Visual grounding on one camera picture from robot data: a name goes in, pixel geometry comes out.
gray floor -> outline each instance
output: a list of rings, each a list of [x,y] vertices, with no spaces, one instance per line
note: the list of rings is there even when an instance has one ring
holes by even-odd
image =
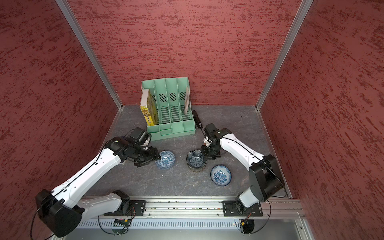
[[[218,129],[226,127],[255,151],[269,154],[254,106],[192,106],[192,110],[197,111],[203,126],[212,122]],[[125,135],[135,127],[146,129],[140,107],[125,106],[114,136]],[[126,161],[105,174],[86,195],[101,196],[119,189],[130,196],[237,196],[246,190],[249,187],[248,171],[230,153],[209,160],[202,172],[194,173],[188,169],[185,157],[190,150],[201,148],[203,138],[201,130],[196,129],[194,135],[153,141],[150,145],[159,151],[170,150],[175,154],[176,162],[172,168],[160,170],[155,163],[136,168]],[[232,173],[227,186],[217,186],[210,179],[210,170],[218,164],[227,166]]]

black cable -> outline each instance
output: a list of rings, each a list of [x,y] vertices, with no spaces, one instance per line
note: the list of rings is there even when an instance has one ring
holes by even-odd
[[[90,165],[87,169],[85,169],[82,173],[80,173],[79,176],[77,176],[75,179],[73,179],[70,183],[67,184],[67,186],[65,186],[64,188],[62,188],[58,193],[56,193],[53,197],[57,196],[59,193],[61,193],[62,191],[64,191],[64,189],[66,189],[67,187],[69,187],[71,185],[71,183],[73,183],[77,178],[79,178],[83,173],[85,173],[88,169],[90,169],[90,167],[92,167],[98,160],[99,160],[99,157],[101,156],[101,152],[104,150],[104,146],[103,148],[101,149],[100,151],[100,154],[98,155],[96,161],[94,163],[92,163],[92,165]],[[47,202],[41,204],[41,206],[36,210],[35,214],[33,215],[33,218],[32,218],[32,223],[31,223],[31,230],[30,230],[30,238],[31,240],[34,240],[33,237],[32,237],[32,229],[33,229],[33,223],[35,222],[35,217],[36,217],[36,214],[38,213],[38,211],[40,210],[40,208],[46,204]]]
[[[231,141],[233,141],[233,142],[235,142],[235,143],[237,143],[239,146],[241,146],[242,148],[244,148],[247,152],[249,152],[252,156],[254,156],[255,158],[257,158],[260,162],[262,162],[264,165],[265,165],[265,167],[267,167],[268,168],[268,170],[275,176],[275,178],[280,182],[280,184],[283,186],[283,188],[284,188],[284,191],[285,191],[285,195],[286,196],[288,196],[287,195],[287,190],[285,189],[285,186],[284,186],[284,184],[280,181],[280,179],[276,176],[276,174],[260,159],[260,158],[258,158],[257,156],[255,156],[253,153],[251,153],[248,149],[246,149],[243,145],[241,145],[240,143],[238,143],[237,141],[235,141],[235,140],[232,140],[232,139],[230,139],[230,138],[226,138],[226,137],[223,137],[223,138],[225,138],[225,139],[228,139],[228,140],[231,140]]]
[[[284,196],[271,196],[271,197],[285,198],[285,197],[287,197],[287,192],[285,192]]]
[[[204,138],[207,139],[207,141],[208,141],[209,143],[212,143],[212,141],[209,139],[209,137],[204,133],[203,129],[201,128],[200,130],[201,130],[201,132],[203,133]]]
[[[265,221],[264,225],[261,226],[261,228],[259,228],[258,230],[254,231],[254,232],[251,232],[249,234],[254,234],[254,233],[257,233],[258,231],[260,231],[261,229],[263,229],[263,227],[267,224],[267,222],[269,221],[269,218],[271,217],[271,213],[272,213],[272,207],[271,207],[271,203],[268,201],[267,199],[267,202],[269,203],[269,215],[268,215],[268,218],[267,220]]]
[[[106,232],[106,231],[104,231],[104,229],[101,227],[99,216],[97,216],[97,221],[99,222],[99,227],[100,227],[100,229],[101,229],[103,232],[105,232],[105,233],[107,233],[107,234],[111,234],[111,235],[119,235],[118,233],[110,233],[110,232]],[[126,233],[128,232],[128,227],[127,227],[127,226],[123,227],[123,228],[121,229],[121,231],[122,231],[122,233],[121,233],[120,235],[126,234]]]
[[[41,204],[41,206],[36,210],[35,214],[33,215],[32,223],[31,223],[31,230],[30,230],[30,232],[29,232],[29,237],[31,238],[31,240],[34,240],[33,237],[32,237],[32,229],[33,229],[33,223],[35,222],[36,214],[39,212],[40,208],[41,208],[42,206],[44,206],[44,204],[46,204],[46,203],[48,203],[48,201],[45,202],[45,203],[43,203],[43,204]],[[55,234],[52,234],[51,236],[47,237],[47,238],[44,239],[44,240],[50,239],[50,238],[53,237],[54,235],[55,235]]]
[[[131,215],[131,224],[132,224],[132,220],[133,220],[133,219],[135,218],[135,216],[136,216],[136,210],[135,210],[134,206],[132,206],[132,208],[133,208],[133,211],[134,211],[133,217],[132,217],[132,210],[131,210],[131,208],[129,208],[129,212],[130,212],[130,215]],[[105,233],[107,233],[107,234],[111,234],[111,235],[117,235],[117,233],[109,233],[109,232],[104,231],[104,229],[101,227],[99,216],[97,216],[97,220],[98,220],[98,223],[99,223],[99,227],[100,227],[100,229],[101,229],[103,232],[105,232]],[[122,231],[122,233],[121,233],[120,235],[126,234],[126,233],[128,232],[128,226],[123,227],[123,228],[121,229],[121,231]]]
[[[135,130],[135,129],[136,129],[136,128],[129,130],[129,131],[124,135],[123,138],[125,138],[125,137],[128,135],[128,133],[131,133],[131,132],[132,132],[133,130]]]

robotic arm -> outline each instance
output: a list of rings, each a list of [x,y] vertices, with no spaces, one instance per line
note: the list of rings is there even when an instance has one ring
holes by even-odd
[[[205,137],[202,152],[207,158],[220,157],[220,149],[227,150],[249,171],[250,187],[236,200],[238,213],[245,215],[258,202],[264,202],[284,187],[284,181],[277,160],[255,152],[238,140],[227,128],[218,130],[210,123],[204,128]]]
[[[44,189],[36,196],[39,218],[57,237],[63,237],[92,217],[108,212],[128,214],[129,197],[119,190],[87,202],[80,199],[106,172],[126,159],[131,159],[136,167],[161,159],[157,148],[146,147],[150,140],[151,135],[137,127],[125,139],[115,137],[108,141],[74,176],[52,191]]]
[[[211,123],[204,131],[202,152],[205,157],[220,157],[220,149],[224,149],[249,170],[250,187],[235,202],[234,209],[238,214],[250,213],[253,205],[264,202],[284,187],[277,161],[272,155],[255,152],[227,128],[218,130]],[[81,198],[106,172],[127,159],[136,167],[161,159],[157,148],[147,147],[150,141],[151,135],[138,127],[127,138],[115,137],[108,141],[102,151],[74,176],[52,191],[44,189],[36,196],[39,218],[57,237],[63,237],[80,222],[101,214],[127,215],[132,201],[122,191],[88,201],[81,201]]]

ventilation slot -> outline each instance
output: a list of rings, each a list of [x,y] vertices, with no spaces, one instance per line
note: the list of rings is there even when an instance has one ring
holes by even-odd
[[[113,219],[100,219],[100,225],[106,229],[122,229],[124,226],[114,223]],[[135,229],[238,229],[239,219],[134,219],[129,228]],[[97,219],[80,223],[77,228],[99,228]]]
[[[160,97],[160,102],[161,103],[166,103],[167,102],[167,96],[165,95],[165,93],[159,94],[159,97]]]
[[[181,117],[182,117],[183,121],[192,119],[190,112],[189,112],[189,108],[188,108],[187,114],[184,114],[184,105],[180,105],[180,111],[181,111]]]
[[[170,114],[172,117],[172,122],[180,122],[181,121],[179,106],[171,106]]]
[[[169,108],[168,107],[161,107],[160,112],[161,112],[161,120],[162,120],[161,124],[170,123]]]
[[[185,100],[185,93],[186,92],[180,92],[180,101],[184,101]]]
[[[176,101],[176,100],[177,100],[177,98],[176,98],[176,93],[170,93],[170,94],[169,94],[169,99],[170,99],[171,102],[172,102],[172,101]]]

metal grating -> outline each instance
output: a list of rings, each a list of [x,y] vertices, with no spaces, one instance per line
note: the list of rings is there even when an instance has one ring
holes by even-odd
[[[114,219],[100,219],[103,228],[123,228],[112,226]],[[77,228],[99,228],[97,219],[82,222]],[[130,229],[238,229],[238,219],[134,219]]]

